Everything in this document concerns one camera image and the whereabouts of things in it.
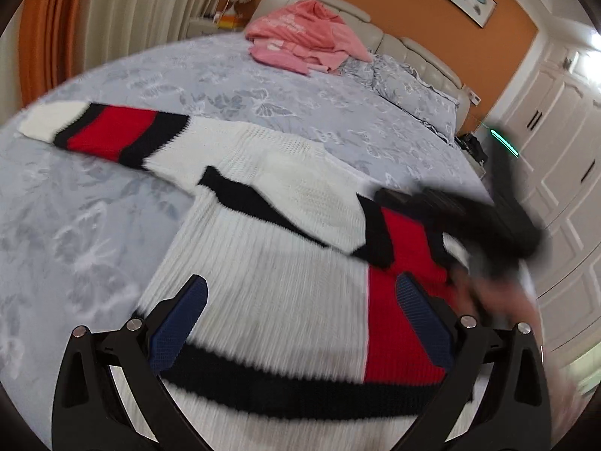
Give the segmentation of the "right hand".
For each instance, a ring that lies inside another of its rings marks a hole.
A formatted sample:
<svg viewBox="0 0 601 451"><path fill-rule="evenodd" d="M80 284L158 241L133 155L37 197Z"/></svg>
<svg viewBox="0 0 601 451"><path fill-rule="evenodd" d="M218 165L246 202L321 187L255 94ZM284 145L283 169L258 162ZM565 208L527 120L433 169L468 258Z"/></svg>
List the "right hand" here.
<svg viewBox="0 0 601 451"><path fill-rule="evenodd" d="M507 318L511 325L530 325L538 341L543 339L540 312L535 301L518 283L472 278L463 268L456 268L451 279L455 285L455 313L479 319L475 299L491 316Z"/></svg>

